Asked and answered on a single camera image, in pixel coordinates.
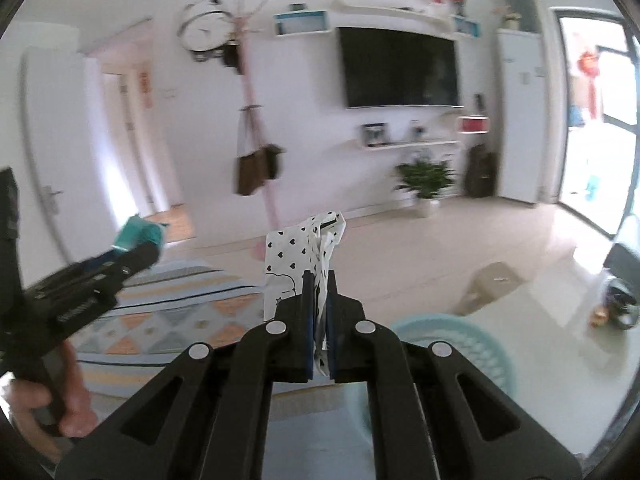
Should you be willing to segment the person's left hand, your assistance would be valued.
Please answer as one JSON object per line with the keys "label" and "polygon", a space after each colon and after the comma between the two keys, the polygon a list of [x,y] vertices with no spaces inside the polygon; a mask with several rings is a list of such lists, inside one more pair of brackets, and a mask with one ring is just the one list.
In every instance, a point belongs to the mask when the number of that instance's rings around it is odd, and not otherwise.
{"label": "person's left hand", "polygon": [[[63,413],[58,421],[58,432],[63,437],[83,438],[98,426],[98,418],[91,407],[91,396],[87,390],[77,354],[69,341],[60,347],[63,371],[62,384],[54,392],[63,401]],[[24,436],[51,437],[43,422],[36,419],[36,411],[48,408],[54,395],[44,385],[24,379],[12,379],[4,395],[10,407],[15,426]]]}

